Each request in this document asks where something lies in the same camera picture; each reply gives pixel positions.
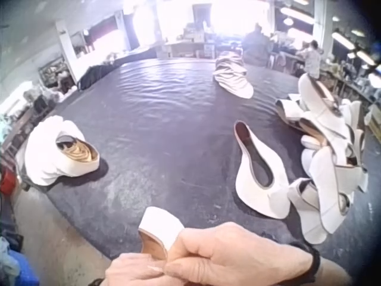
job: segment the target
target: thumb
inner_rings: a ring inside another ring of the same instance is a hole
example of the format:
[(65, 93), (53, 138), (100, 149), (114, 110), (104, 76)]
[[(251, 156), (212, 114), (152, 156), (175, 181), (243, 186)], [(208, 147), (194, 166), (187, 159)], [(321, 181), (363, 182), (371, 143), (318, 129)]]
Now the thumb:
[(166, 264), (164, 273), (193, 283), (220, 285), (217, 275), (220, 267), (206, 258), (185, 257)]

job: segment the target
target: concrete floor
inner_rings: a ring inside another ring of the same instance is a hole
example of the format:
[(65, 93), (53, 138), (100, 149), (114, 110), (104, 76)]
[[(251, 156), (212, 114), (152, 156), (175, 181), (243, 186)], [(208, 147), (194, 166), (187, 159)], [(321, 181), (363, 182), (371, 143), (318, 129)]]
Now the concrete floor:
[(23, 253), (40, 278), (40, 286), (87, 286), (104, 277), (110, 260), (92, 247), (36, 189), (13, 198)]

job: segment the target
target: dark table cover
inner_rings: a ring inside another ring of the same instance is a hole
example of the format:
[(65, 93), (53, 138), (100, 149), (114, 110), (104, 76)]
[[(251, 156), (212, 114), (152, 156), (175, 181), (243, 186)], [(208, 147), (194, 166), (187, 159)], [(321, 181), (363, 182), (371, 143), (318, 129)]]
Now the dark table cover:
[[(302, 239), (293, 207), (286, 219), (270, 219), (236, 195), (241, 160), (233, 134), (237, 120), (247, 122), (281, 156), (290, 182), (305, 176), (301, 133), (285, 125), (274, 109), (277, 98), (298, 92), (297, 78), (265, 68), (247, 69), (254, 87), (250, 100), (213, 81), (213, 61), (192, 59), (129, 63), (78, 93), (57, 113), (74, 121), (96, 146), (101, 167), (81, 178), (60, 179), (48, 197), (110, 258), (140, 251), (137, 229), (148, 206), (168, 210), (187, 227), (234, 221), (280, 242)], [(364, 156), (369, 192), (356, 193), (342, 226), (317, 246), (323, 256), (353, 275), (375, 246), (381, 217), (380, 146), (369, 132)], [(266, 181), (257, 164), (254, 171)]]

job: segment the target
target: blue bin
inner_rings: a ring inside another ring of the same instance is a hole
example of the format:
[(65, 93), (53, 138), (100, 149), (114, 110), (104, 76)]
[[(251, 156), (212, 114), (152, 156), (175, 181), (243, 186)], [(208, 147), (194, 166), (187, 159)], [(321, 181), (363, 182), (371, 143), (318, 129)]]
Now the blue bin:
[(16, 279), (15, 286), (39, 286), (40, 281), (30, 267), (26, 257), (13, 250), (10, 250), (9, 254), (15, 258), (20, 265), (20, 275)]

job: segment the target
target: red container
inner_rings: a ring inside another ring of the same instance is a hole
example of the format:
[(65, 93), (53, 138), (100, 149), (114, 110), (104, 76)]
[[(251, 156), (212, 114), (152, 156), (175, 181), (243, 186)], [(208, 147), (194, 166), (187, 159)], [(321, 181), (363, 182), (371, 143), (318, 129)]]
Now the red container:
[(5, 167), (1, 170), (1, 185), (0, 191), (5, 195), (11, 195), (16, 187), (15, 174)]

